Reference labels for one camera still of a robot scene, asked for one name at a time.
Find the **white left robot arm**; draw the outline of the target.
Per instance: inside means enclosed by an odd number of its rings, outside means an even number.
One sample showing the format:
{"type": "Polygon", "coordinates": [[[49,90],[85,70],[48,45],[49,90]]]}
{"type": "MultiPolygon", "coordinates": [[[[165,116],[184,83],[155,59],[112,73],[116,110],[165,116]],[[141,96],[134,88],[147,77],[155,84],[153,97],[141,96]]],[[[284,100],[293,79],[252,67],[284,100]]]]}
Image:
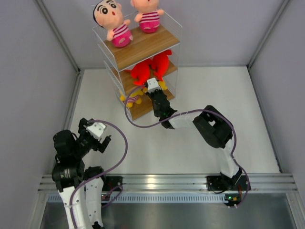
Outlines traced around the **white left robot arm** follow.
{"type": "Polygon", "coordinates": [[[102,139],[103,123],[82,118],[76,136],[62,130],[53,136],[56,150],[52,180],[63,202],[68,226],[71,229],[102,229],[101,191],[108,179],[100,167],[85,168],[83,158],[90,150],[103,153],[111,136],[102,139]]]}

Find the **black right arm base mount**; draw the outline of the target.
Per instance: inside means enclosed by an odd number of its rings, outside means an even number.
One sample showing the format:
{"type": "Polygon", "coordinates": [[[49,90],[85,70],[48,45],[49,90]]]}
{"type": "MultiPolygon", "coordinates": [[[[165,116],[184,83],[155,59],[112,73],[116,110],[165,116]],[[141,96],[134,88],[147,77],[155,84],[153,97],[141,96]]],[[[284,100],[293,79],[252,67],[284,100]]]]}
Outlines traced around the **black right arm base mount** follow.
{"type": "Polygon", "coordinates": [[[246,191],[249,184],[245,175],[238,180],[221,175],[207,176],[206,179],[208,190],[213,192],[246,191]]]}

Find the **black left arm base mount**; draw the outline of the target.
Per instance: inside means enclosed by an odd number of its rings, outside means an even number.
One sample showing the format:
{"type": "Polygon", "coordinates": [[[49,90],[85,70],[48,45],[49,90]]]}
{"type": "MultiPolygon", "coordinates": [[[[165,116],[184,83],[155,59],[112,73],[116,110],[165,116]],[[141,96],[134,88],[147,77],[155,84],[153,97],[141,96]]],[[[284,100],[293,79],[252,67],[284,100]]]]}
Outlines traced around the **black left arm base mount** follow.
{"type": "Polygon", "coordinates": [[[120,186],[122,184],[123,177],[122,176],[106,176],[106,177],[102,177],[102,180],[104,182],[103,188],[102,188],[103,192],[109,192],[112,189],[113,189],[113,191],[119,191],[120,188],[118,186],[120,186]]]}

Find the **red shark plush toy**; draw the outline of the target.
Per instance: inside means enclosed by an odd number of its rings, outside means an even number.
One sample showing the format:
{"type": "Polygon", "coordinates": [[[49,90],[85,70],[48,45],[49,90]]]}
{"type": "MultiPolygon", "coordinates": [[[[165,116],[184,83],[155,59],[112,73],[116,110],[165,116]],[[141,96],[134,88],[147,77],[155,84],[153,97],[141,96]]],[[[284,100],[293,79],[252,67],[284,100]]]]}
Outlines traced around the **red shark plush toy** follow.
{"type": "Polygon", "coordinates": [[[131,74],[131,77],[135,79],[133,82],[136,86],[141,86],[146,83],[150,77],[150,66],[155,68],[155,65],[151,59],[146,59],[138,64],[136,64],[131,70],[124,70],[127,73],[131,74]]]}

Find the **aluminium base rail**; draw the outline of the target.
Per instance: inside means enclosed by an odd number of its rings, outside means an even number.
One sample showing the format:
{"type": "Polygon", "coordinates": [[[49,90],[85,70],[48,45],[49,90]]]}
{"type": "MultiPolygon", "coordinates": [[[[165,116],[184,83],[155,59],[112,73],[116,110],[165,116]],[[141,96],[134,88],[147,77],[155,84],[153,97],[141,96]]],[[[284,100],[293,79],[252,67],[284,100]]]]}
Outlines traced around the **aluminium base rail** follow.
{"type": "MultiPolygon", "coordinates": [[[[212,184],[209,174],[110,174],[107,184],[122,185],[125,192],[207,192],[212,184]]],[[[252,192],[296,192],[297,185],[291,174],[252,173],[248,175],[252,192]]]]}

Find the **pink black-haired boy doll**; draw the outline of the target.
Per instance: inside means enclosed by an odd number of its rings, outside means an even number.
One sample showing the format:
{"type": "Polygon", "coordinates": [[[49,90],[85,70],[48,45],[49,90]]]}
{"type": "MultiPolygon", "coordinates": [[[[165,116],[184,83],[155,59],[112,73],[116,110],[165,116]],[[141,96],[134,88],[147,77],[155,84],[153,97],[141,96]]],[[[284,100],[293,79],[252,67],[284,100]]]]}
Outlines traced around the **pink black-haired boy doll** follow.
{"type": "Polygon", "coordinates": [[[102,0],[93,9],[93,19],[107,31],[106,40],[116,48],[127,46],[133,35],[129,29],[130,20],[123,18],[122,6],[115,0],[102,0]]]}

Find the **pink bald baby doll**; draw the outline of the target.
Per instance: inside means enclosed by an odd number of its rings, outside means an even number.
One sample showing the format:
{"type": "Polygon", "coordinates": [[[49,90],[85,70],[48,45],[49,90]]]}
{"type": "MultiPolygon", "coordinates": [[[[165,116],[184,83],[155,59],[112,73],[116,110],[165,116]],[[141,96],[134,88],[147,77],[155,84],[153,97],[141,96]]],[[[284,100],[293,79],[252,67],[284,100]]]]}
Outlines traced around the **pink bald baby doll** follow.
{"type": "Polygon", "coordinates": [[[154,33],[160,26],[160,16],[164,10],[159,9],[159,0],[131,0],[131,5],[138,11],[134,21],[144,33],[154,33]]]}

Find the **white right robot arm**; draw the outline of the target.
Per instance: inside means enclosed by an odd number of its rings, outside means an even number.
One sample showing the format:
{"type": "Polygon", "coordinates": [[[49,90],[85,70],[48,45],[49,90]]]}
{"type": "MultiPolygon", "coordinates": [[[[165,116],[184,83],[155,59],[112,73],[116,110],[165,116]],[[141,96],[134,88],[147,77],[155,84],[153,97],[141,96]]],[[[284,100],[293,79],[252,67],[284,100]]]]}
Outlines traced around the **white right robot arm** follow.
{"type": "Polygon", "coordinates": [[[236,148],[234,127],[217,109],[208,105],[198,116],[191,116],[191,112],[175,115],[177,111],[170,107],[162,90],[145,89],[144,92],[152,102],[155,117],[159,118],[164,128],[195,128],[205,143],[216,151],[220,174],[207,176],[209,191],[220,194],[229,190],[241,192],[251,189],[248,175],[233,157],[236,148]]]}

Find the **yellow bear plush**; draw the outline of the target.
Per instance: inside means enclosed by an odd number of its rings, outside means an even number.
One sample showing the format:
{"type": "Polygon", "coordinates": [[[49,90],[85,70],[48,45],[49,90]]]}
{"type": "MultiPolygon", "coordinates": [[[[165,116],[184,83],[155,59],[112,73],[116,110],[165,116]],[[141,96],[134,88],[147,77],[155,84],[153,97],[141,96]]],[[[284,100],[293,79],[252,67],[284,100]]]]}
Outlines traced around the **yellow bear plush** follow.
{"type": "MultiPolygon", "coordinates": [[[[166,83],[165,83],[164,81],[158,82],[158,83],[159,83],[159,85],[160,85],[160,87],[161,87],[161,90],[164,91],[164,90],[167,90],[167,89],[168,89],[168,87],[166,86],[166,83]]],[[[148,93],[146,87],[144,87],[144,88],[142,89],[142,91],[143,91],[144,93],[148,93]]]]}
{"type": "MultiPolygon", "coordinates": [[[[133,106],[133,104],[141,104],[142,103],[142,98],[141,96],[143,96],[143,91],[142,90],[138,90],[134,93],[132,93],[129,98],[127,99],[127,107],[131,108],[133,106]]],[[[124,96],[124,94],[122,93],[122,91],[120,91],[120,100],[124,103],[126,100],[126,97],[124,96]]]]}

